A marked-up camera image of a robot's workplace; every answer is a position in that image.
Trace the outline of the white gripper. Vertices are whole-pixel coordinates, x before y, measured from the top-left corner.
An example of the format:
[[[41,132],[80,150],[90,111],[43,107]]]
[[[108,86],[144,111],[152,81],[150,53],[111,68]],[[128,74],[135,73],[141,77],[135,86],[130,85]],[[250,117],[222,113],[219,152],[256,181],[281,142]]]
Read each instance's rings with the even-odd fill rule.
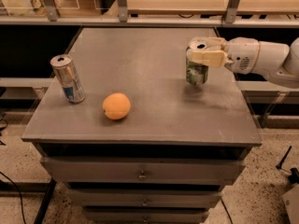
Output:
[[[195,37],[188,43],[188,47],[207,49],[193,51],[190,58],[192,62],[215,68],[225,65],[231,72],[239,74],[252,71],[260,51],[258,40],[245,37],[227,42],[222,37]]]

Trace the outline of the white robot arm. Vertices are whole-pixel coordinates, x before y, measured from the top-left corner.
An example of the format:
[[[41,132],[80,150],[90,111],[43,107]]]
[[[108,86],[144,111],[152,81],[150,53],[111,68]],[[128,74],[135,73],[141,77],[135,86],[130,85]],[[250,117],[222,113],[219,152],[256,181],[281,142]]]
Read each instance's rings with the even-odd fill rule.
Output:
[[[299,87],[298,39],[282,43],[237,37],[195,37],[186,49],[186,80],[192,85],[207,81],[208,68],[224,66],[238,74],[258,74],[268,82],[287,88]]]

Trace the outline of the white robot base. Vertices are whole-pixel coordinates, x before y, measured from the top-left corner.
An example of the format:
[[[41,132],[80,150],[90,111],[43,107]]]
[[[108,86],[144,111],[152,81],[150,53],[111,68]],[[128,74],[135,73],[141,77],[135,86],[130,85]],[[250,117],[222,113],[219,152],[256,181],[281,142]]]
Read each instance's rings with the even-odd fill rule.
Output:
[[[288,218],[291,224],[299,224],[299,185],[294,186],[282,195]]]

